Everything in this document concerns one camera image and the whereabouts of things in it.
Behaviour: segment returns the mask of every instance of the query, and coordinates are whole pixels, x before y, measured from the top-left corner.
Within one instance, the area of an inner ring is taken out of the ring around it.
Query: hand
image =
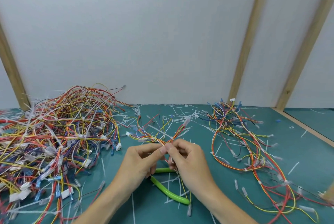
[[[166,153],[166,148],[160,144],[129,147],[110,187],[118,190],[125,202],[145,177],[154,174],[157,161]]]
[[[214,195],[219,188],[212,178],[201,147],[183,139],[166,143],[165,147],[169,153],[169,168],[178,169],[187,188],[204,204],[205,196],[210,192]]]

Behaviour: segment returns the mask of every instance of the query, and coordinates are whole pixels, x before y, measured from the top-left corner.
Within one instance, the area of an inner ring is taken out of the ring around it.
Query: white wall
[[[243,104],[276,106],[319,1],[267,0],[237,95]]]
[[[287,107],[334,108],[334,6],[329,12]]]
[[[0,0],[27,93],[127,88],[129,103],[226,99],[254,0]]]
[[[12,85],[0,60],[0,110],[19,107]]]

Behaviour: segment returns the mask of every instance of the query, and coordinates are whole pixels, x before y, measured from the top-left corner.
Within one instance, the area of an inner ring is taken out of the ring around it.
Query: forearm
[[[202,197],[201,202],[223,224],[257,224],[217,187]]]
[[[112,190],[112,186],[109,186],[97,200],[77,218],[74,224],[106,224],[123,202],[124,196],[119,195],[117,190]]]

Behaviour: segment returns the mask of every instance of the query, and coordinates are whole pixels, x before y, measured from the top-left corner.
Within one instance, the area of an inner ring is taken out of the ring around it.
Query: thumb
[[[182,157],[182,155],[179,153],[179,151],[176,149],[175,146],[173,146],[173,144],[171,143],[166,143],[165,147],[167,149],[167,152],[169,153],[169,155],[173,158],[173,160],[175,161],[176,165],[178,163],[181,163],[182,161],[184,161],[184,158]]]
[[[152,167],[153,164],[155,164],[165,154],[167,154],[167,149],[165,146],[158,148],[152,154],[144,158],[145,166],[147,166],[147,168]]]

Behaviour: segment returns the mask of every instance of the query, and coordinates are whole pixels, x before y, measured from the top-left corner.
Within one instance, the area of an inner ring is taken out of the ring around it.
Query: right hand
[[[177,139],[166,143],[165,147],[169,154],[169,168],[178,169],[183,182],[198,200],[205,201],[205,196],[218,189],[199,145]]]

